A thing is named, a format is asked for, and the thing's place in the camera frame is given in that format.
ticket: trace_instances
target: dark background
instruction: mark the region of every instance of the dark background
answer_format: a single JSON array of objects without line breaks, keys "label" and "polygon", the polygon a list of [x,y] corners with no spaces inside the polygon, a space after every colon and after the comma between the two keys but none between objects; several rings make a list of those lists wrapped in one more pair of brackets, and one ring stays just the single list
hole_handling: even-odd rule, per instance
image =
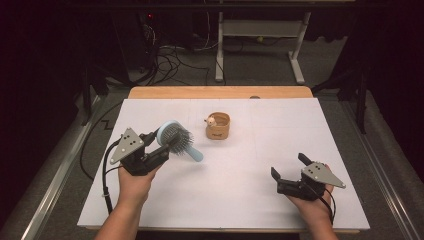
[{"label": "dark background", "polygon": [[[357,62],[367,67],[369,89],[405,155],[423,179],[424,47],[422,28],[417,27],[422,26],[423,20],[415,2],[394,3],[398,5],[384,13],[314,12],[305,39],[324,36],[332,41],[349,36],[333,73],[344,72]],[[135,14],[68,15],[58,11],[53,1],[1,4],[3,225],[81,111],[74,100],[82,91],[84,76],[89,76],[89,83],[98,93],[105,94],[104,78],[113,76],[128,81],[127,70],[146,63],[149,46],[143,42],[143,32],[135,20],[139,16]],[[264,18],[255,12],[226,14],[232,18]],[[292,18],[298,14],[282,12],[267,14],[267,18]],[[192,33],[207,36],[205,14],[155,13],[155,18],[168,41],[186,48],[194,41]],[[211,38],[216,39],[217,14],[210,18]],[[353,76],[331,87],[355,88],[357,82]]]}]

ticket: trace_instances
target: white board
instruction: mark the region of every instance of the white board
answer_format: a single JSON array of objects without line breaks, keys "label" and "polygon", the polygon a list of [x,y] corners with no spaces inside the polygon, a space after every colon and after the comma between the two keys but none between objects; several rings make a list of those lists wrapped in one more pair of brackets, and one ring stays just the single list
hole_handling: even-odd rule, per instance
[{"label": "white board", "polygon": [[[212,112],[230,115],[228,139],[206,137],[204,119]],[[204,159],[195,162],[187,154],[170,155],[153,181],[140,227],[305,229],[295,206],[277,194],[270,174],[274,167],[282,178],[299,180],[304,164],[297,156],[304,153],[312,161],[327,163],[347,185],[333,192],[337,206],[334,228],[369,229],[317,99],[127,99],[109,144],[127,127],[137,134],[149,133],[169,120],[177,120],[193,133],[193,147],[204,154]],[[158,147],[155,141],[146,152]],[[115,205],[117,171],[107,175],[107,183]],[[99,227],[107,215],[99,166],[78,225]]]}]

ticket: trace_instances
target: gray floor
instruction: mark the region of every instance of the gray floor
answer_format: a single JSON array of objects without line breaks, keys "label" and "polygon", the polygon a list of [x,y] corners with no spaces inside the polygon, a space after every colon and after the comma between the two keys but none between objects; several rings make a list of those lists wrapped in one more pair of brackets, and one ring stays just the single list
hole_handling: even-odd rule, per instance
[{"label": "gray floor", "polygon": [[[337,60],[345,40],[326,43],[323,40],[305,42],[299,55],[306,85],[312,87],[325,81]],[[225,49],[240,49],[237,40],[226,41]],[[287,51],[294,46],[293,40],[282,40],[272,46],[245,43],[239,53],[225,54],[224,71],[226,85],[296,85]],[[159,85],[223,85],[214,81],[215,51],[187,52],[178,50],[181,61],[196,68],[180,65],[173,79]],[[169,69],[162,64],[161,69]],[[92,123],[113,105],[126,98],[126,88],[111,88],[110,94],[95,103]],[[354,124],[352,107],[354,102],[339,102],[337,90],[324,90],[316,94],[330,126],[344,163],[349,171],[355,189],[362,201],[371,229],[359,234],[339,234],[340,239],[421,239],[424,231],[424,186],[409,165],[387,124],[381,117],[378,107],[367,96],[365,124],[367,134],[360,134]],[[106,114],[93,129],[83,154],[87,171],[94,175],[109,140],[111,130],[119,113],[119,106]],[[74,124],[69,128],[56,149],[46,160],[44,166],[18,203],[9,221],[2,229],[1,239],[21,239],[30,224],[40,201],[50,186],[63,159],[72,155],[80,133],[86,128],[81,126],[83,111],[80,111]],[[95,231],[76,226],[84,200],[91,186],[91,180],[81,171],[79,155],[70,165],[66,181],[60,194],[53,199],[52,206],[45,214],[41,228],[35,239],[92,239]],[[307,233],[301,239],[309,239]],[[140,239],[282,239],[278,234],[247,235],[204,235],[204,234],[157,234],[142,233]]]}]

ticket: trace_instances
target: brush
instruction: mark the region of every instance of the brush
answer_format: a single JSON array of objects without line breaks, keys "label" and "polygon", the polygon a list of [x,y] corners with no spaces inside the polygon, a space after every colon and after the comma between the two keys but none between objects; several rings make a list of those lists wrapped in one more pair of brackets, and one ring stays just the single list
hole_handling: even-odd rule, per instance
[{"label": "brush", "polygon": [[176,155],[186,152],[197,162],[203,160],[203,154],[192,147],[193,134],[175,120],[168,121],[159,128],[157,141],[161,146],[168,144],[170,152]]}]

